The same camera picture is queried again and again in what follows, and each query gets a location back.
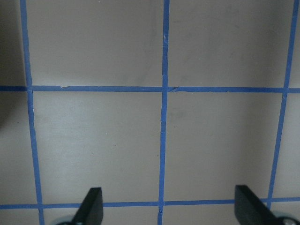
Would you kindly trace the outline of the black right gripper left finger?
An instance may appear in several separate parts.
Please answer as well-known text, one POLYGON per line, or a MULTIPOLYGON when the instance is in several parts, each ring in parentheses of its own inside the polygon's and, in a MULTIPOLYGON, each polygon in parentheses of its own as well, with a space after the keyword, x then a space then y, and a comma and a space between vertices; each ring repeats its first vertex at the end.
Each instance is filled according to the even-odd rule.
POLYGON ((100 225, 104 217, 102 189, 91 188, 71 220, 72 225, 100 225))

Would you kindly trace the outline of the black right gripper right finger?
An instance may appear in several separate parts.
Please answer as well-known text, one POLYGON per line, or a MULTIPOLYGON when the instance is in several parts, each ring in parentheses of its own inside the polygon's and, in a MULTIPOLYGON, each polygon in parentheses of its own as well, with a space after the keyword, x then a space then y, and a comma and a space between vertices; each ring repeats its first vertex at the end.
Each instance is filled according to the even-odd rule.
POLYGON ((246 185, 236 185, 234 214, 240 225, 280 225, 277 218, 246 185))

